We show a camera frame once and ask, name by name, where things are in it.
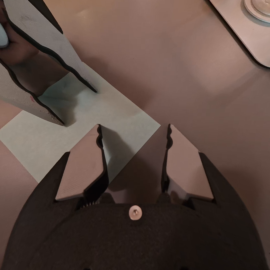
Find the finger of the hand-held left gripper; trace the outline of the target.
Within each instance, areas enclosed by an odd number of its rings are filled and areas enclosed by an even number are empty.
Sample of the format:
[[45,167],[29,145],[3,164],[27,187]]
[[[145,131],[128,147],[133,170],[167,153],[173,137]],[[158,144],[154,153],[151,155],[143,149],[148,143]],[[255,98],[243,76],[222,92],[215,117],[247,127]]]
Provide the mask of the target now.
[[13,30],[29,43],[55,58],[85,86],[97,93],[86,65],[66,38],[43,0],[4,0],[5,15]]
[[0,96],[1,100],[18,107],[48,122],[64,126],[64,122],[48,106],[43,104],[36,94],[26,89],[13,70],[0,60]]

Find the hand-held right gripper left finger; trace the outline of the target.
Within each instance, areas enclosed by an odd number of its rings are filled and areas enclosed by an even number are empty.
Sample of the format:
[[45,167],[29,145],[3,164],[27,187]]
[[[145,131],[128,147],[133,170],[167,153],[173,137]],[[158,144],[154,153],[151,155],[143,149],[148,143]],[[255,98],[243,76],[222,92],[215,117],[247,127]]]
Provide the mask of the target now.
[[79,199],[81,204],[97,203],[109,185],[102,126],[96,124],[55,167],[60,170],[56,202]]

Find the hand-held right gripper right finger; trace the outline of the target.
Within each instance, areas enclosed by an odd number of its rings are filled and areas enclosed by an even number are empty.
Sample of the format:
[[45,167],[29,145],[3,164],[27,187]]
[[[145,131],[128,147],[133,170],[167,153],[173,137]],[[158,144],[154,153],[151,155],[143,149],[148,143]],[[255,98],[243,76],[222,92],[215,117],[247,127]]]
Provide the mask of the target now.
[[212,201],[199,150],[172,124],[168,125],[166,138],[161,191],[176,194],[183,201],[190,197]]

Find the light green paper sheet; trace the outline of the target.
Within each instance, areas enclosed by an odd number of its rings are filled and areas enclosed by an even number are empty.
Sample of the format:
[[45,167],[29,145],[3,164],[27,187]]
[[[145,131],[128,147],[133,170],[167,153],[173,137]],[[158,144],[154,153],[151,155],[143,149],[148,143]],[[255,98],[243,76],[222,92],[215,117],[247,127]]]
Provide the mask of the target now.
[[72,73],[39,97],[67,126],[22,111],[1,128],[1,142],[39,183],[65,152],[101,124],[109,182],[158,130],[160,124],[84,63],[94,93]]

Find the white document stand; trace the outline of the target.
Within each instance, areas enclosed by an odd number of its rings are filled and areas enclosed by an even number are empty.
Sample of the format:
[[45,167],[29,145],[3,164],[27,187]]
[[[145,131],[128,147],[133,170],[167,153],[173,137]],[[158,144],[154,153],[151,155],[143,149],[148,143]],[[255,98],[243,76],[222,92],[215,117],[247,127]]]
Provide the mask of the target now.
[[252,1],[210,0],[210,2],[255,60],[269,68],[269,15],[258,11]]

